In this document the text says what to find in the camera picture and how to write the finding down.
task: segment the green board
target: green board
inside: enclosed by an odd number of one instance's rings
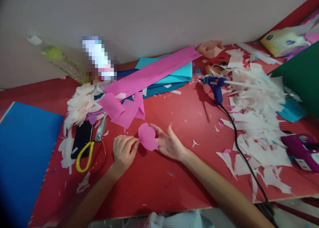
[[[319,118],[319,41],[272,72],[303,100],[308,112]]]

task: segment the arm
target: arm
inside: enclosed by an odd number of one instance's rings
[[[133,136],[120,135],[114,139],[114,163],[89,191],[73,214],[60,222],[59,228],[89,226],[114,184],[132,164],[139,143],[139,139]]]
[[[159,127],[151,124],[158,133],[158,150],[175,160],[182,162],[202,183],[220,208],[240,227],[273,228],[268,219],[229,181],[213,170],[192,151],[185,148],[171,126],[166,135]]]

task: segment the paper flower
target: paper flower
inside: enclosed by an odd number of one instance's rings
[[[149,127],[147,123],[142,124],[139,127],[139,137],[141,144],[149,151],[155,150],[159,144],[155,140],[155,130]]]

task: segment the wrist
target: wrist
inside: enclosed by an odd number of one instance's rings
[[[124,174],[124,172],[120,171],[119,169],[116,168],[114,163],[110,166],[108,171],[106,172],[105,175],[110,176],[113,180],[117,181],[121,178],[121,176]]]
[[[189,160],[190,156],[192,155],[192,151],[188,148],[184,147],[184,153],[180,159],[180,162],[185,165],[185,163]]]

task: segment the white wall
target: white wall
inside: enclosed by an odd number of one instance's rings
[[[221,39],[225,44],[254,40],[305,1],[3,0],[0,33],[5,38],[16,34],[17,38],[14,43],[0,44],[0,88],[17,85],[12,83],[15,73],[3,75],[8,71],[23,67],[44,71],[47,65],[34,47],[25,49],[23,36],[27,33],[50,39],[67,49],[74,60],[78,59],[80,36],[107,36],[115,44],[118,60],[124,63],[209,39]],[[46,68],[45,73],[47,77],[61,74],[56,68]],[[24,83],[35,80],[26,78]]]

